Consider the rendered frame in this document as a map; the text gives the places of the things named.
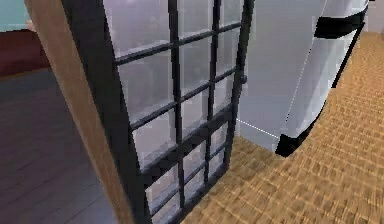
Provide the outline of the black framed glass door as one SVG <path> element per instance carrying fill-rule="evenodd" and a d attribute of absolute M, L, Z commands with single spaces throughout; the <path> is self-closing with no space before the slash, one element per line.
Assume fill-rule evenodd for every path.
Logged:
<path fill-rule="evenodd" d="M 228 169 L 255 0 L 61 0 L 131 224 L 179 224 Z"/>

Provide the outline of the dark red cabinet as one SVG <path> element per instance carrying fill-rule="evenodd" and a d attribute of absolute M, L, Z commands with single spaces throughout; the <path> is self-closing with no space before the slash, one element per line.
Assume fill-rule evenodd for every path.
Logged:
<path fill-rule="evenodd" d="M 28 29 L 0 32 L 0 77 L 50 66 L 40 39 Z"/>

